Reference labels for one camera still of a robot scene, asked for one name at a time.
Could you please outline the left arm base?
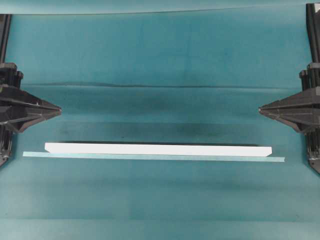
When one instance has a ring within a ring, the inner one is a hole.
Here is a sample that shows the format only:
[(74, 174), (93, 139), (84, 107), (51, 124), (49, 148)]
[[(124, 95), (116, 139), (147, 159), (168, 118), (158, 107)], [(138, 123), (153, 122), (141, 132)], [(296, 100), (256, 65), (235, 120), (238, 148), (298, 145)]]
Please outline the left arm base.
[(7, 130), (3, 125), (0, 126), (0, 166), (4, 165), (12, 152), (13, 133)]

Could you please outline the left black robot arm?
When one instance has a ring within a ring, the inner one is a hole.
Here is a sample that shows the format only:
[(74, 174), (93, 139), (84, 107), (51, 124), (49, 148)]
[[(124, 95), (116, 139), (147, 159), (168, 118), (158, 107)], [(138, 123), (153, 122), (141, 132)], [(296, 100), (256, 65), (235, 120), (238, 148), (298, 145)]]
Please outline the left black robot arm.
[(23, 77), (14, 63), (0, 64), (0, 125), (14, 133), (62, 113), (59, 106), (22, 90)]

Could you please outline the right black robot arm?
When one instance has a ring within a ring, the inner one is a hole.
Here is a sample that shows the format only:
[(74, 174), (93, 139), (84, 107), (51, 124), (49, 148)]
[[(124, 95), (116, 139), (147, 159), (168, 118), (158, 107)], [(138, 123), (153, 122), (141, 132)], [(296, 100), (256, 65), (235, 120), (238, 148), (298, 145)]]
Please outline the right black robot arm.
[(320, 64), (310, 63), (299, 77), (301, 92), (263, 105), (258, 112), (305, 134), (320, 127)]

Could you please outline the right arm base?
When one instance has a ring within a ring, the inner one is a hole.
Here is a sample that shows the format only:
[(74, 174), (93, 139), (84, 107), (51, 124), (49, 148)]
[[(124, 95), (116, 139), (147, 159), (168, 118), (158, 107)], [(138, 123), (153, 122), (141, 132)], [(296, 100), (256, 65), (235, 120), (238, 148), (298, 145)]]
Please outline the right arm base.
[(306, 124), (303, 124), (301, 128), (305, 136), (308, 164), (320, 174), (320, 128)]

